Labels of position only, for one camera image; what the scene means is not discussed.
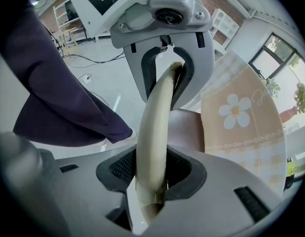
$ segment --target wall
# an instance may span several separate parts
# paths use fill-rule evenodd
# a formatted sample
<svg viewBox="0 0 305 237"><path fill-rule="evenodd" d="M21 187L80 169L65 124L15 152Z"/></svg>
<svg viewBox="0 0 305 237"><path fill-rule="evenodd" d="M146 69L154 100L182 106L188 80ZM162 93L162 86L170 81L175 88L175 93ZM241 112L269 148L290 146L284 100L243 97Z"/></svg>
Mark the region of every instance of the wall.
<svg viewBox="0 0 305 237"><path fill-rule="evenodd" d="M273 24L257 18L246 19L243 25L226 48L227 51L234 50L246 62L249 62L259 49L263 46L271 33L275 33L301 54L305 59L305 45L301 37L295 38Z"/></svg>
<svg viewBox="0 0 305 237"><path fill-rule="evenodd" d="M44 13L39 17L40 20L43 22L43 24L51 30L53 33L58 32L58 26L54 14L53 7L57 7L61 3L63 3L66 0L57 0L54 2L47 10L44 11Z"/></svg>
<svg viewBox="0 0 305 237"><path fill-rule="evenodd" d="M204 7L208 10L208 12L212 15L216 8L224 11L229 17L236 22L237 25L241 26L244 21L244 16L237 11L232 5L230 5L226 0L201 0L204 4ZM223 44L226 40L226 36L221 32L217 31L217 33L213 37L218 43Z"/></svg>

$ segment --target black slot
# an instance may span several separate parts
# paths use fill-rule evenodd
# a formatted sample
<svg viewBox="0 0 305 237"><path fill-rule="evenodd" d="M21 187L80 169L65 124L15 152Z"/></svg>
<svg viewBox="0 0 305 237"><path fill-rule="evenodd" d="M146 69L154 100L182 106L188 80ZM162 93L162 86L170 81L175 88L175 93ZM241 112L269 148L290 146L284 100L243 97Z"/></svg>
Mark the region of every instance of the black slot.
<svg viewBox="0 0 305 237"><path fill-rule="evenodd" d="M235 189L234 191L255 222L260 221L270 213L247 186Z"/></svg>
<svg viewBox="0 0 305 237"><path fill-rule="evenodd" d="M136 145L100 163L96 169L99 181L109 190L126 194L127 187L136 174ZM187 199L194 195L206 180L202 163L171 147L167 147L166 179L169 189L165 200Z"/></svg>
<svg viewBox="0 0 305 237"><path fill-rule="evenodd" d="M131 49L132 49L132 53L136 53L136 44L135 43L131 43Z"/></svg>
<svg viewBox="0 0 305 237"><path fill-rule="evenodd" d="M60 168L60 171L62 173L65 173L67 171L70 171L70 170L73 170L75 168L78 168L78 166L76 164L69 164L69 165L66 165L66 166L59 167L59 168Z"/></svg>
<svg viewBox="0 0 305 237"><path fill-rule="evenodd" d="M203 48L203 47L205 47L205 42L204 42L203 33L198 32L198 33L195 33L195 35L196 35L196 39L197 39L198 48Z"/></svg>

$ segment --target green plant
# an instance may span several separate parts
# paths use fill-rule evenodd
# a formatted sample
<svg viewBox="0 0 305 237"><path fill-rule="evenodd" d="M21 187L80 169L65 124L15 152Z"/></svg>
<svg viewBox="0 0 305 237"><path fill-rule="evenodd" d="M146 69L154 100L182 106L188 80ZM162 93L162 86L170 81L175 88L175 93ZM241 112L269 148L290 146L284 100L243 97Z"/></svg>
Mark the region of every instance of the green plant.
<svg viewBox="0 0 305 237"><path fill-rule="evenodd" d="M305 84L298 83L297 90L295 91L296 108L300 113L305 113Z"/></svg>

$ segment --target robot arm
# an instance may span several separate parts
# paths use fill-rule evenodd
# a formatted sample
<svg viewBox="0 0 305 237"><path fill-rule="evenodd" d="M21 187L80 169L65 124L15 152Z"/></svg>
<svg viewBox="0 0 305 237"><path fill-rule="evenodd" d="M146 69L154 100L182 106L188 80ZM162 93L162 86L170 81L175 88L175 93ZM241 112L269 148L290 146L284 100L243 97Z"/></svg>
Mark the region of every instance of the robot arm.
<svg viewBox="0 0 305 237"><path fill-rule="evenodd" d="M143 101L156 83L156 56L174 45L185 64L177 76L171 109L188 103L213 72L212 21L200 0L72 0L85 28L110 30L123 48Z"/></svg>

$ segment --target floor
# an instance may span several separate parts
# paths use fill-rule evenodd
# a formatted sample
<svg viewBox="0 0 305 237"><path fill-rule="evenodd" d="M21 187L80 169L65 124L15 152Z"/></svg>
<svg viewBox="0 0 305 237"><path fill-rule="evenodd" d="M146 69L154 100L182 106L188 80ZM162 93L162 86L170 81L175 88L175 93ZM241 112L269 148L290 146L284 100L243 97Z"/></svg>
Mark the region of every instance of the floor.
<svg viewBox="0 0 305 237"><path fill-rule="evenodd" d="M94 61L106 61L122 52L122 49L113 47L110 38L102 38L97 42L91 40L79 44L74 54L86 56ZM172 47L168 47L166 52L156 58L157 78L162 75L173 61L180 60L182 58L173 52ZM108 103L109 107L116 111L130 127L136 132L139 131L145 103L139 94L126 58L104 64L95 64L86 59L72 56L66 58L66 63L71 72L89 91L100 95ZM92 74L90 83L85 83L81 77L87 73ZM115 144L107 142L104 146L95 144L80 148L57 147L40 143L34 144L38 148L45 148L52 151L54 157L59 159L94 154L135 143L136 139Z"/></svg>

